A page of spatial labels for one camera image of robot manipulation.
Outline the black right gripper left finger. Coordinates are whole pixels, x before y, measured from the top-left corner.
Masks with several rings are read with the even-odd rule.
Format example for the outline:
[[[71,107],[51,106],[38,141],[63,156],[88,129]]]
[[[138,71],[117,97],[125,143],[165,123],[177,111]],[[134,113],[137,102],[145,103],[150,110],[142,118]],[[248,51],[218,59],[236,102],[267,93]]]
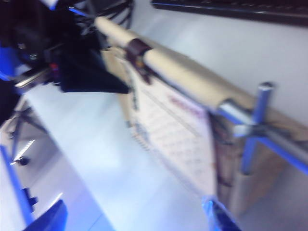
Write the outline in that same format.
[[[64,231],[68,217],[63,200],[58,200],[44,214],[26,227],[26,231]]]

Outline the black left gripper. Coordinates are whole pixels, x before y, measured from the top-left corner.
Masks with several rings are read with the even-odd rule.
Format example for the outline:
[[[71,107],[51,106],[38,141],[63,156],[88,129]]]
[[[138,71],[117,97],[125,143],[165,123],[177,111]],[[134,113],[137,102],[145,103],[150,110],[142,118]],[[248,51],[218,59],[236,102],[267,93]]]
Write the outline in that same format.
[[[127,94],[99,55],[94,15],[77,0],[9,2],[9,79],[16,87],[53,83],[63,92]]]

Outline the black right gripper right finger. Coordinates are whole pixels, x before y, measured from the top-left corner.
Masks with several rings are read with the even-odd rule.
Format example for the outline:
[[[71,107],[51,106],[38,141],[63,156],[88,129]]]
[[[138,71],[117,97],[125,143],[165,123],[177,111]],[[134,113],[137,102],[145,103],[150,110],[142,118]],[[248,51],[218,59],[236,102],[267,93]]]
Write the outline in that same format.
[[[215,196],[205,196],[202,200],[202,208],[207,216],[210,231],[236,231],[237,224]]]

